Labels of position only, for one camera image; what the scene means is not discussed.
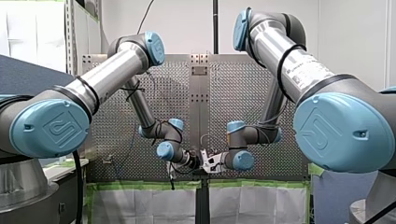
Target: blue joint cap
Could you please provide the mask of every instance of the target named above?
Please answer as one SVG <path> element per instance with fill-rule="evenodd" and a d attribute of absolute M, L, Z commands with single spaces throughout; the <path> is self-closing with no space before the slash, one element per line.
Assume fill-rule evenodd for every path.
<path fill-rule="evenodd" d="M 165 61 L 163 41 L 155 32 L 145 32 L 146 47 L 153 65 L 161 65 Z"/>
<path fill-rule="evenodd" d="M 237 171 L 247 171 L 253 168 L 254 157 L 250 152 L 242 150 L 233 157 L 233 168 Z"/>
<path fill-rule="evenodd" d="M 297 108 L 293 122 L 305 156 L 335 172 L 369 173 L 387 165 L 395 152 L 388 122 L 356 97 L 326 92 Z"/>
<path fill-rule="evenodd" d="M 87 137 L 90 121 L 73 102 L 51 99 L 26 107 L 13 120 L 9 140 L 22 155 L 55 158 L 77 150 Z"/>
<path fill-rule="evenodd" d="M 274 143 L 280 142 L 280 140 L 282 140 L 282 138 L 283 138 L 283 131 L 282 131 L 281 128 L 277 128 L 277 135 L 276 135 L 276 138 L 274 140 Z"/>
<path fill-rule="evenodd" d="M 157 147 L 157 156 L 164 161 L 170 161 L 174 157 L 175 151 L 169 142 L 161 142 Z"/>
<path fill-rule="evenodd" d="M 169 119 L 168 122 L 183 131 L 184 123 L 181 119 Z"/>
<path fill-rule="evenodd" d="M 235 120 L 227 123 L 227 133 L 234 133 L 245 128 L 245 122 L 242 120 Z"/>
<path fill-rule="evenodd" d="M 243 10 L 236 18 L 235 26 L 233 27 L 233 48 L 235 50 L 242 51 L 246 49 L 247 29 L 247 13 Z"/>

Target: logo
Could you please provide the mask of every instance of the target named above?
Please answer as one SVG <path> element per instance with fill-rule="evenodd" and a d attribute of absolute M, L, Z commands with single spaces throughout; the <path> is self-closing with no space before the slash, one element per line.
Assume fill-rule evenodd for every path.
<path fill-rule="evenodd" d="M 320 157 L 323 157 L 327 153 L 326 148 L 335 145 L 342 132 L 315 108 L 301 129 L 300 135 Z"/>
<path fill-rule="evenodd" d="M 154 48 L 155 48 L 155 50 L 158 53 L 163 54 L 163 45 L 161 44 L 161 40 L 160 39 L 155 41 Z"/>
<path fill-rule="evenodd" d="M 65 147 L 82 132 L 70 112 L 59 114 L 55 119 L 45 124 L 43 129 L 58 147 Z"/>

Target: black pole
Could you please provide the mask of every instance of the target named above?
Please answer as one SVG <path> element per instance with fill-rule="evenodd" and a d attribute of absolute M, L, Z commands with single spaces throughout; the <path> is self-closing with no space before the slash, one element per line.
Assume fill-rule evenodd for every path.
<path fill-rule="evenodd" d="M 219 54 L 219 0 L 213 0 L 213 53 Z"/>

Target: perforated metal panel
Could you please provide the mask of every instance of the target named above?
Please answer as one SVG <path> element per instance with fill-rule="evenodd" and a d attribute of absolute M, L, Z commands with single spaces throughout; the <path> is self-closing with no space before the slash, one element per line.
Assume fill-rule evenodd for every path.
<path fill-rule="evenodd" d="M 209 134 L 226 140 L 226 126 L 232 120 L 244 120 L 256 124 L 262 113 L 272 75 L 259 67 L 246 55 L 211 55 Z M 280 117 L 283 138 L 280 143 L 249 146 L 256 160 L 254 168 L 244 173 L 233 172 L 231 176 L 302 180 L 307 178 L 307 160 L 294 140 L 292 118 L 294 104 L 289 103 Z M 216 138 L 210 139 L 210 148 L 224 150 L 225 144 Z M 213 178 L 224 178 L 213 175 Z"/>
<path fill-rule="evenodd" d="M 195 56 L 199 57 L 167 55 L 164 65 L 149 70 L 155 85 L 148 75 L 139 75 L 138 78 L 146 89 L 148 103 L 156 118 L 184 120 L 183 148 L 196 149 L 200 135 L 209 133 L 213 136 L 209 150 L 219 152 L 226 149 L 227 122 L 236 119 L 248 124 L 257 122 L 271 75 L 245 55 L 209 55 L 208 62 L 205 58 L 200 64 L 208 66 L 207 74 L 192 75 L 194 66 L 198 64 L 191 59 Z M 86 55 L 84 71 L 89 71 L 105 58 L 106 55 Z M 256 159 L 252 171 L 211 177 L 305 180 L 308 176 L 307 160 L 294 140 L 293 108 L 294 105 L 289 104 L 281 116 L 284 135 L 280 143 L 269 147 L 249 147 Z M 101 106 L 92 123 L 96 160 L 89 165 L 88 181 L 167 181 L 165 162 L 155 155 L 158 143 L 152 146 L 151 140 L 140 137 L 137 123 L 134 111 L 125 102 L 121 91 Z M 191 179 L 191 176 L 178 178 Z"/>
<path fill-rule="evenodd" d="M 86 55 L 84 67 L 92 69 L 105 58 L 103 55 Z M 169 56 L 162 66 L 149 70 L 152 78 L 138 76 L 140 87 L 146 89 L 146 98 L 157 119 L 189 120 L 190 68 L 187 60 L 187 56 Z M 152 140 L 138 135 L 137 118 L 125 99 L 123 91 L 116 92 L 94 116 L 92 142 L 96 159 L 90 163 L 88 180 L 167 180 L 165 162 L 159 160 L 155 152 L 161 141 L 152 146 Z M 190 125 L 185 122 L 183 148 L 190 148 L 189 132 Z"/>

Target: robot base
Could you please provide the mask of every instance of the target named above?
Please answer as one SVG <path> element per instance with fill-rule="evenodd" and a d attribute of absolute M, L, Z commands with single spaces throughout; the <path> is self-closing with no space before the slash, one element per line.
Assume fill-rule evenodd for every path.
<path fill-rule="evenodd" d="M 349 224 L 363 224 L 396 199 L 396 176 L 378 172 L 366 200 L 354 202 L 349 207 Z M 396 210 L 381 217 L 375 224 L 396 223 Z"/>
<path fill-rule="evenodd" d="M 0 165 L 0 223 L 58 224 L 59 186 L 48 184 L 38 160 Z"/>

